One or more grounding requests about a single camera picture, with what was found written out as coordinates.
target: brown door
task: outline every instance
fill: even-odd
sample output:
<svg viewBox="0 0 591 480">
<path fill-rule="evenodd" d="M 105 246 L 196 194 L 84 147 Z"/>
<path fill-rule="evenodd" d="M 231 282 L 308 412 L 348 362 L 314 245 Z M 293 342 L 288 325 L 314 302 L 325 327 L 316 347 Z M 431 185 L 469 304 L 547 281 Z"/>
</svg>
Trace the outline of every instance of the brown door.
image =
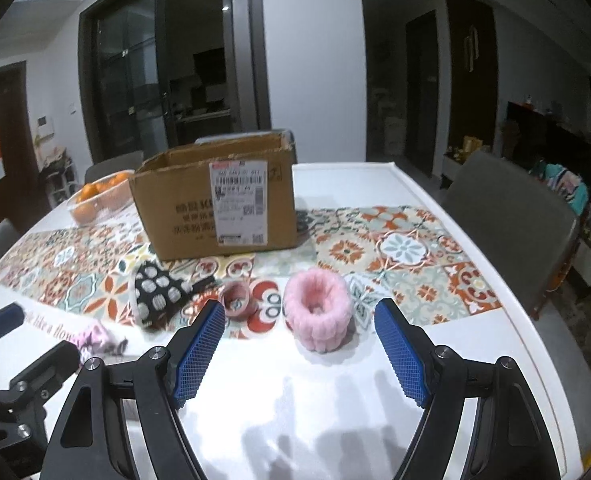
<svg viewBox="0 0 591 480">
<path fill-rule="evenodd" d="M 28 126 L 25 63 L 0 69 L 0 222 L 8 218 L 23 234 L 48 211 Z"/>
<path fill-rule="evenodd" d="M 449 145 L 465 135 L 493 146 L 498 110 L 498 43 L 493 9 L 478 0 L 447 0 L 451 32 Z"/>
<path fill-rule="evenodd" d="M 437 126 L 435 11 L 407 23 L 407 138 L 405 155 L 431 176 Z"/>
</svg>

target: dining table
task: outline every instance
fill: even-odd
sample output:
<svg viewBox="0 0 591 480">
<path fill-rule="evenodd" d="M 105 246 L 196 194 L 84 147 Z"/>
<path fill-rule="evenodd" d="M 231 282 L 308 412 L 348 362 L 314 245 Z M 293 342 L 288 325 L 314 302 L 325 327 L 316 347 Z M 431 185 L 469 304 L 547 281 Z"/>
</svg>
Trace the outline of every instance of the dining table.
<svg viewBox="0 0 591 480">
<path fill-rule="evenodd" d="M 296 164 L 293 191 L 296 248 L 163 263 L 186 280 L 246 280 L 259 305 L 247 320 L 229 320 L 197 396 L 179 410 L 209 480 L 394 476 L 422 409 L 404 396 L 373 328 L 373 309 L 387 297 L 435 344 L 463 358 L 514 358 L 543 415 L 561 478 L 581 476 L 571 410 L 544 343 L 498 271 L 431 195 L 393 163 L 365 162 Z M 127 340 L 123 360 L 191 324 L 217 290 L 194 296 L 156 331 L 134 322 L 129 276 L 155 257 L 134 205 L 85 227 L 64 204 L 48 213 L 0 260 L 0 308 L 15 302 L 26 314 L 0 339 L 0 389 L 91 322 Z M 316 266 L 339 272 L 354 301 L 347 340 L 327 353 L 307 351 L 282 308 L 288 278 Z M 49 435 L 74 380 L 45 404 Z M 446 479 L 461 476 L 476 407 L 476 399 L 465 401 Z M 154 479 L 141 427 L 130 418 L 140 478 Z"/>
</svg>

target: colorful tile pattern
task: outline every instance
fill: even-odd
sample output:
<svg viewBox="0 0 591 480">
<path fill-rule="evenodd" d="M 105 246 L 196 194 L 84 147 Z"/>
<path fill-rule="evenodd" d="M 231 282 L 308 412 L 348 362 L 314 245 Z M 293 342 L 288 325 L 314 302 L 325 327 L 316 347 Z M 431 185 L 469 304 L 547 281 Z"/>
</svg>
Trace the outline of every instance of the colorful tile pattern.
<svg viewBox="0 0 591 480">
<path fill-rule="evenodd" d="M 129 276 L 156 258 L 142 225 L 123 222 L 29 234 L 0 261 L 0 283 L 67 312 L 134 324 Z M 226 335 L 262 336 L 283 321 L 288 277 L 312 266 L 344 275 L 355 301 L 355 333 L 371 333 L 375 305 L 392 297 L 406 318 L 426 325 L 501 307 L 463 249 L 428 211 L 410 207 L 317 209 L 298 212 L 298 247 L 286 251 L 166 262 L 192 282 L 247 280 L 258 311 L 229 321 Z M 218 288 L 194 296 L 166 319 L 164 330 L 191 324 Z"/>
</svg>

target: white shipping label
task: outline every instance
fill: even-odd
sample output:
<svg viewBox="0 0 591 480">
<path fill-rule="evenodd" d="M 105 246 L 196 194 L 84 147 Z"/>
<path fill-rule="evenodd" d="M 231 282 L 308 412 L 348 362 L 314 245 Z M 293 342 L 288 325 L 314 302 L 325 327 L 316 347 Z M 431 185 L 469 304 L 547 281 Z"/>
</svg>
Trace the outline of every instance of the white shipping label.
<svg viewBox="0 0 591 480">
<path fill-rule="evenodd" d="M 209 164 L 219 245 L 266 245 L 266 161 Z"/>
</svg>

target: glass door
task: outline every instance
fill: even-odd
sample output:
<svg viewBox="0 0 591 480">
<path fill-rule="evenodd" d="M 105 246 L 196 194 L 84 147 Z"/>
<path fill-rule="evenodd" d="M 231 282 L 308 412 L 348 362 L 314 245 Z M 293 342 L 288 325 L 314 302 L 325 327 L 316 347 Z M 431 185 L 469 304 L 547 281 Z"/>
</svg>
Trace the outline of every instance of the glass door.
<svg viewBox="0 0 591 480">
<path fill-rule="evenodd" d="M 148 158 L 176 144 L 173 125 L 167 124 L 172 118 L 163 71 L 158 70 L 156 30 L 164 7 L 163 0 L 134 0 L 97 19 L 96 82 L 105 158 L 136 150 Z"/>
</svg>

